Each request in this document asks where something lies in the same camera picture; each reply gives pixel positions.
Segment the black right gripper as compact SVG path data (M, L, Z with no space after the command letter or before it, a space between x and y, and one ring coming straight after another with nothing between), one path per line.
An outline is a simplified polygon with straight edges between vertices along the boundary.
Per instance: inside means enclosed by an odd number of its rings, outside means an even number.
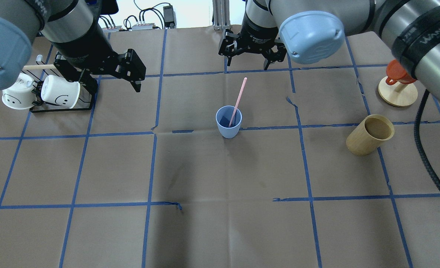
M256 24L244 23L238 34L230 29L222 32L219 42L219 55L226 57L227 67L231 66L234 56L243 53L260 54L264 57L263 70L271 64L283 62L286 58L286 46L277 38L278 27L266 28Z

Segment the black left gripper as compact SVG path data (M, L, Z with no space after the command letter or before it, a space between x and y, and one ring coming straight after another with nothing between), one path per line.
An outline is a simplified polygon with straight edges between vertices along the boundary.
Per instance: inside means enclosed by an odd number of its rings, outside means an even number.
M90 86L91 75L111 75L129 81L137 93L141 91L146 66L134 49L119 54L104 35L53 45L61 56L54 65L66 80Z

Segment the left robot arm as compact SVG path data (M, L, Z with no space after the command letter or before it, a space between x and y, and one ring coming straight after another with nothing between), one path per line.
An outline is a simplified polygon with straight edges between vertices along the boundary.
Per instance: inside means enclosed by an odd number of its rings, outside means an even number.
M116 0L0 0L0 90L16 81L41 33L75 69L124 79L140 92L146 66L133 49L115 52L98 24L118 11Z

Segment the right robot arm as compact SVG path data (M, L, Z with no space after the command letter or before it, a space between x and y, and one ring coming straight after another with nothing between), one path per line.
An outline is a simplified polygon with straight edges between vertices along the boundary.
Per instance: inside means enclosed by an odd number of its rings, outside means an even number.
M225 29L218 53L261 54L265 70L286 55L312 64L365 32L440 101L440 0L247 0L240 32Z

